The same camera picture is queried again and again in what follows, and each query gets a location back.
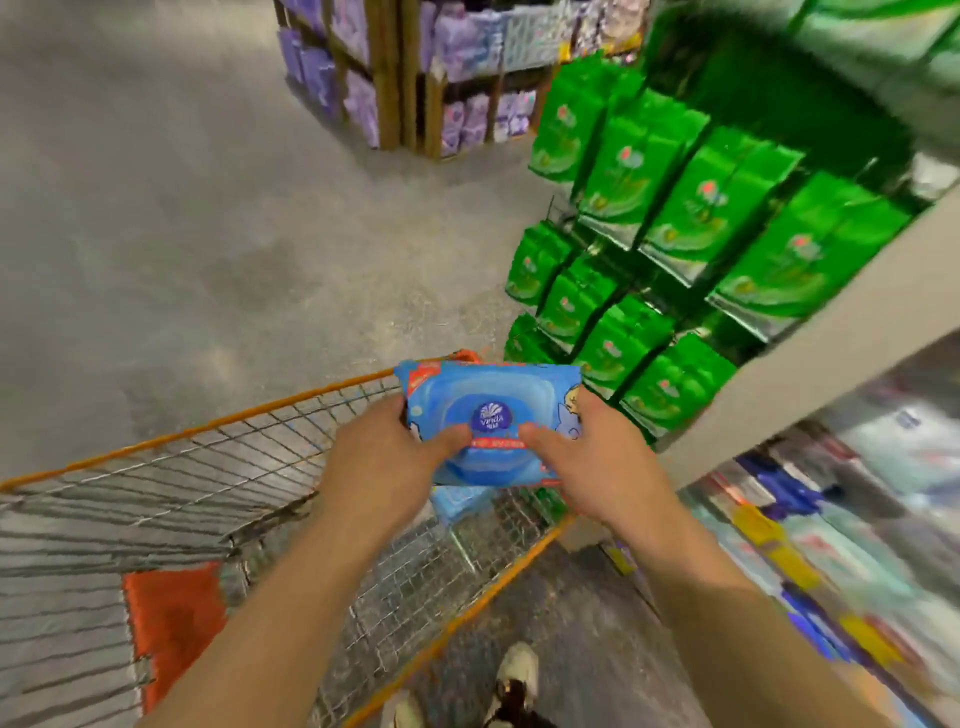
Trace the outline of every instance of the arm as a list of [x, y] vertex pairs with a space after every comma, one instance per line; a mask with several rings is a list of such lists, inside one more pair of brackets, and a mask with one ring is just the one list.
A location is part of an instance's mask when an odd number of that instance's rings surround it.
[[138, 728], [302, 728], [360, 579], [417, 515], [465, 425], [418, 443], [389, 397], [340, 429], [291, 549]]
[[581, 439], [520, 436], [630, 546], [715, 728], [887, 725], [686, 511], [636, 427], [590, 392], [578, 404]]

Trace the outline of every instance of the wire mesh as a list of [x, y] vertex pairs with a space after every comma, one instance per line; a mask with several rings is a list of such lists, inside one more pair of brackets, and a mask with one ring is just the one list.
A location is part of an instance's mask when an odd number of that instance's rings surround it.
[[[155, 671], [124, 574], [217, 562], [231, 614], [309, 511], [337, 429], [398, 390], [373, 379], [0, 493], [0, 724], [133, 725]], [[449, 528], [428, 510], [365, 577], [310, 722], [363, 706], [552, 525], [513, 490]]]

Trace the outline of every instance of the blue package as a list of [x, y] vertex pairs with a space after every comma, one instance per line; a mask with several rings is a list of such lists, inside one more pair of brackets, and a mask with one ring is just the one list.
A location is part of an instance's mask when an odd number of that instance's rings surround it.
[[580, 367], [404, 361], [394, 369], [407, 398], [407, 425], [429, 440], [466, 423], [473, 440], [434, 473], [438, 485], [505, 487], [556, 479], [518, 439], [523, 423], [580, 436]]
[[496, 490], [482, 485], [438, 485], [430, 491], [430, 503], [443, 525], [470, 513], [479, 513], [492, 502]]

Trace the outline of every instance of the cartoon illustration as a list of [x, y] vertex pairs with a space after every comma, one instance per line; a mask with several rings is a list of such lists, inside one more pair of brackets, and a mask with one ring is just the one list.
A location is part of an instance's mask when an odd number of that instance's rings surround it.
[[557, 425], [557, 431], [574, 440], [581, 435], [580, 411], [577, 409], [577, 393], [579, 390], [579, 384], [571, 387], [564, 395], [564, 403], [557, 405], [560, 413], [560, 424]]

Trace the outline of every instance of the hand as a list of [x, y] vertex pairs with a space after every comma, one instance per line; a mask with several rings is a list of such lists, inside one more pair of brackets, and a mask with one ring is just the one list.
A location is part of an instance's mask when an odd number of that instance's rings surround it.
[[577, 406], [583, 435], [521, 425], [520, 439], [561, 479], [561, 490], [579, 512], [621, 536], [628, 527], [656, 518], [678, 503], [657, 456], [626, 417], [581, 387]]
[[470, 443], [467, 425], [418, 442], [400, 420], [403, 395], [378, 400], [337, 430], [317, 490], [321, 512], [380, 546], [413, 520], [430, 495], [433, 472]]

